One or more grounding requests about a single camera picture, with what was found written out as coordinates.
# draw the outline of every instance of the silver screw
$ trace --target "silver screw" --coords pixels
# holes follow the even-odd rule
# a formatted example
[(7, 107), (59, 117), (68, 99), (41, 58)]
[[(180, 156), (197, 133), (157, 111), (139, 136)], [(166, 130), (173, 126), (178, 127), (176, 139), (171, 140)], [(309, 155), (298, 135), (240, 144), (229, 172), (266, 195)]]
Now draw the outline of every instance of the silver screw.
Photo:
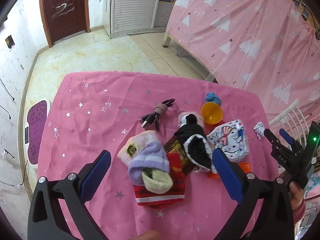
[(76, 174), (75, 173), (70, 173), (69, 175), (68, 175), (68, 179), (69, 180), (74, 180), (75, 178), (76, 178)]
[(282, 184), (282, 183), (283, 183), (283, 179), (281, 179), (281, 178), (277, 178), (276, 181), (277, 181), (279, 184)]
[(45, 182), (45, 177), (40, 177), (38, 181), (39, 181), (39, 183), (44, 183)]
[(255, 177), (256, 176), (252, 172), (247, 173), (247, 178), (248, 179), (254, 179)]

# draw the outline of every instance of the yellow bowl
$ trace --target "yellow bowl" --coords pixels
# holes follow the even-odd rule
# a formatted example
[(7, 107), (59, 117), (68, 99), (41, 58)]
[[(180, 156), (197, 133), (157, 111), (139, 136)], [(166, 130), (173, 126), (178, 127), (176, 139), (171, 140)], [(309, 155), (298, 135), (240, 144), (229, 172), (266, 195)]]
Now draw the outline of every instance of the yellow bowl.
[(214, 102), (207, 102), (201, 108), (201, 115), (208, 124), (216, 124), (222, 120), (223, 112)]

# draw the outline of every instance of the purple bathroom scale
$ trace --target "purple bathroom scale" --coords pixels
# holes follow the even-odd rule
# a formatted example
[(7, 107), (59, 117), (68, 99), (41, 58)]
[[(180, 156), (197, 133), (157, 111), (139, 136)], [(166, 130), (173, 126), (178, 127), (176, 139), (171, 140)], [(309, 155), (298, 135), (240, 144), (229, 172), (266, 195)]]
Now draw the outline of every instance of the purple bathroom scale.
[(50, 102), (42, 100), (32, 106), (28, 112), (25, 125), (25, 146), (31, 166), (38, 164), (40, 143), (49, 109)]

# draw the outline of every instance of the person's sleeve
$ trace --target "person's sleeve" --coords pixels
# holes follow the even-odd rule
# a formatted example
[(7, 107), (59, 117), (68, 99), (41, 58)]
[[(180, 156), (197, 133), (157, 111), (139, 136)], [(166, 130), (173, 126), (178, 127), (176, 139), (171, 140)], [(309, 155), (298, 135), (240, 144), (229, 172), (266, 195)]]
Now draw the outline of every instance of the person's sleeve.
[(303, 218), (305, 212), (306, 212), (306, 205), (303, 200), (300, 207), (293, 212), (293, 223), (294, 224), (298, 223), (301, 220), (301, 218)]

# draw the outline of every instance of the marble tile floor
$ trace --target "marble tile floor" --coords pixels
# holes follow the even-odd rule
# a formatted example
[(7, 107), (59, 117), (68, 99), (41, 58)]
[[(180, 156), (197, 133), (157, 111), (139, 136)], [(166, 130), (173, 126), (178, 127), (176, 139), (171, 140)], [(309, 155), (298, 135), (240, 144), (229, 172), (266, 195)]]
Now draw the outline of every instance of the marble tile floor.
[[(64, 76), (80, 71), (132, 71), (204, 78), (176, 55), (177, 43), (162, 47), (164, 33), (147, 33), (110, 39), (105, 30), (84, 33), (62, 41), (39, 55), (33, 70), (24, 110), (44, 98), (51, 102)], [(37, 170), (27, 167), (31, 189), (37, 182)]]

